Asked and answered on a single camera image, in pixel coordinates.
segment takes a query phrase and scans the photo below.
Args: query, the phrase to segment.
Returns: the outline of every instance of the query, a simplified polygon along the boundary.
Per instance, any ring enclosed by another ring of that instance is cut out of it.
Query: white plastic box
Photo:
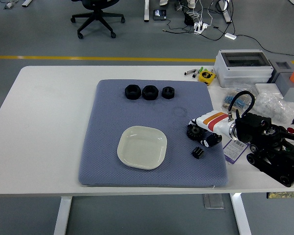
[[[273,72],[261,50],[219,50],[214,65],[221,87],[266,83]]]

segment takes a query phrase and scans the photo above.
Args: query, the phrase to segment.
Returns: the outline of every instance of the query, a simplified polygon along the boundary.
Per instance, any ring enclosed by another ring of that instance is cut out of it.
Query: office chair
[[[105,9],[109,6],[116,4],[119,0],[81,0],[83,6],[92,10],[93,12],[85,13],[85,14],[77,14],[72,15],[71,22],[75,23],[75,18],[88,18],[85,23],[77,30],[77,36],[79,39],[82,39],[84,36],[81,34],[81,31],[87,27],[93,21],[100,21],[106,28],[108,28],[111,32],[111,38],[115,38],[116,34],[113,32],[113,29],[110,25],[103,19],[103,17],[121,17],[121,23],[125,22],[125,18],[123,14],[115,14],[115,13],[107,13],[103,12],[102,9]]]

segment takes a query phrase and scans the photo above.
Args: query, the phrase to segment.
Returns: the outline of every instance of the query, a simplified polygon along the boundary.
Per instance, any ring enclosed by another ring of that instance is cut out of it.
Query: black device
[[[184,16],[185,16],[184,23],[186,25],[194,26],[194,19],[186,12],[184,12]]]
[[[154,21],[165,21],[167,19],[167,10],[154,10],[153,20]]]

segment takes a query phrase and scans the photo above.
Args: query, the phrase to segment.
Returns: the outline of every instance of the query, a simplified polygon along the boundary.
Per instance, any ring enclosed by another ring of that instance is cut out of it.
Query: white plate
[[[145,126],[132,126],[123,132],[117,153],[125,165],[151,170],[160,166],[166,150],[167,137],[162,131]]]

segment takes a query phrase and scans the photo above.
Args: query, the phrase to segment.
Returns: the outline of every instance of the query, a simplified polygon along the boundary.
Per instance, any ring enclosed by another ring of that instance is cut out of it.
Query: chair base
[[[81,34],[81,31],[93,21],[100,21],[107,29],[110,30],[111,38],[115,38],[116,34],[113,32],[113,29],[110,27],[110,25],[103,19],[103,17],[121,17],[121,23],[125,23],[125,18],[123,14],[103,12],[102,10],[99,10],[99,9],[95,9],[93,12],[89,12],[89,13],[72,15],[72,18],[71,18],[72,23],[76,22],[75,21],[76,18],[88,18],[85,21],[85,23],[77,30],[78,38],[79,39],[83,38],[83,34]]]

